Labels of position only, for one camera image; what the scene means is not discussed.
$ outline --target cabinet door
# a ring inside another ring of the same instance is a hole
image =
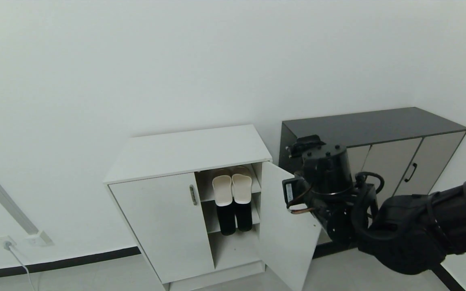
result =
[[[424,138],[395,195],[429,194],[464,135],[465,131]]]
[[[352,172],[352,179],[355,181],[355,174],[359,173],[364,166],[364,161],[370,151],[369,145],[362,147],[346,149],[348,154],[348,161],[350,163],[350,171]]]
[[[161,282],[214,271],[193,173],[109,187]]]
[[[263,162],[260,209],[260,257],[293,291],[301,291],[321,231],[310,213],[291,214],[282,181],[294,177],[271,162]]]
[[[374,172],[384,178],[384,188],[377,194],[379,207],[387,198],[392,197],[400,183],[407,166],[413,159],[421,138],[406,139],[372,144],[364,162],[363,171]],[[368,183],[379,186],[379,180],[368,177]]]

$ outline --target open cabinet door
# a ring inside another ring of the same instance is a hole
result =
[[[271,162],[262,164],[260,209],[261,259],[293,291],[301,291],[321,225],[310,213],[291,214],[282,181],[294,177]]]

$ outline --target power cord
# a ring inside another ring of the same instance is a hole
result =
[[[11,246],[12,246],[12,243],[9,242],[9,241],[5,241],[4,245],[3,245],[3,248],[9,252],[11,252],[11,254],[13,255],[13,257],[19,262],[19,264],[21,264],[21,266],[26,270],[26,274],[28,275],[28,282],[30,282],[30,286],[32,287],[32,290],[35,291],[35,287],[34,287],[34,284],[32,284],[32,278],[30,278],[30,271],[28,271],[28,268],[21,262],[21,260],[19,260],[19,258],[17,258],[17,256],[15,255],[15,253],[12,251],[11,249]]]

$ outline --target dark gray cabinet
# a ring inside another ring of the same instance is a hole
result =
[[[458,148],[466,127],[417,107],[288,120],[282,122],[279,166],[290,173],[301,159],[285,147],[317,134],[348,148],[352,175],[371,171],[383,176],[380,204],[393,195],[428,194]],[[369,182],[378,180],[368,177]],[[320,243],[329,241],[322,232]]]

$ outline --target shoe cabinet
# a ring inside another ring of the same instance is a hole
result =
[[[352,175],[370,171],[383,176],[380,206],[393,195],[429,194],[466,127],[417,107],[283,121],[279,166],[291,173],[300,169],[300,160],[290,159],[285,147],[314,134],[347,147]],[[374,177],[368,181],[379,184]],[[326,245],[330,241],[322,232],[316,254],[335,249]]]
[[[253,228],[223,236],[214,170],[247,167],[252,176]],[[285,207],[282,180],[253,125],[130,138],[105,187],[159,279],[149,290],[189,291],[270,267],[300,291],[321,226]]]

